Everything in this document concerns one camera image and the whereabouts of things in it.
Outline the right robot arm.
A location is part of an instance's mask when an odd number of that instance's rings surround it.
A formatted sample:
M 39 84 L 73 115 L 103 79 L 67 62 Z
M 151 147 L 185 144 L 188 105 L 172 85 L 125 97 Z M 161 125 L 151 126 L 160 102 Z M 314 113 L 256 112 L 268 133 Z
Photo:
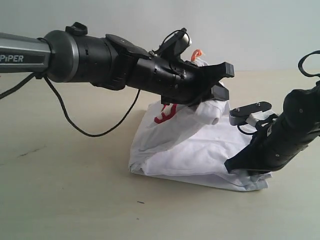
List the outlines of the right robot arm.
M 231 110 L 229 121 L 239 130 L 250 125 L 255 131 L 247 132 L 249 144 L 225 161 L 227 172 L 260 175 L 279 171 L 320 135 L 320 83 L 311 89 L 292 90 L 281 114 L 262 101 Z

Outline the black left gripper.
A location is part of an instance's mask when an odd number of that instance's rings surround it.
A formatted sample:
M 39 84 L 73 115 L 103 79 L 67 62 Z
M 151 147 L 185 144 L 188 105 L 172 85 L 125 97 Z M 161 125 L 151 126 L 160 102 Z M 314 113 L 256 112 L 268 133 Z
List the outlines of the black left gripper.
M 106 34 L 105 39 L 116 51 L 113 54 L 105 88 L 119 91 L 129 86 L 162 97 L 165 104 L 199 105 L 206 101 L 228 101 L 229 90 L 218 83 L 235 76 L 234 65 L 222 62 L 196 67 L 188 61 L 167 61 L 128 40 Z M 200 93 L 198 85 L 214 85 Z

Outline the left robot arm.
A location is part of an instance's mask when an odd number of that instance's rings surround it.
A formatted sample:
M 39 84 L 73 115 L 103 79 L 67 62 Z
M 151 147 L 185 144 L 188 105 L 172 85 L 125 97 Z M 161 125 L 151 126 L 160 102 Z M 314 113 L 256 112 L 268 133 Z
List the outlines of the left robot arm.
M 56 83 L 90 83 L 120 91 L 131 87 L 157 94 L 163 104 L 197 105 L 227 101 L 221 80 L 234 77 L 228 62 L 198 66 L 181 59 L 191 40 L 185 28 L 171 33 L 157 50 L 147 51 L 114 35 L 89 36 L 68 26 L 43 38 L 0 35 L 0 71 L 35 73 Z

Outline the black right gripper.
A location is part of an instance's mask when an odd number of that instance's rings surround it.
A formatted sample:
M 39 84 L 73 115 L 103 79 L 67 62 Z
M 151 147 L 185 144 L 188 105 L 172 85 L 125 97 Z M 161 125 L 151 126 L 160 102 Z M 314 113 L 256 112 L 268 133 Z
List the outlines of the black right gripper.
M 224 162 L 229 174 L 242 170 L 262 175 L 282 169 L 315 139 L 315 114 L 272 114 L 259 120 L 255 128 L 257 133 L 251 143 Z

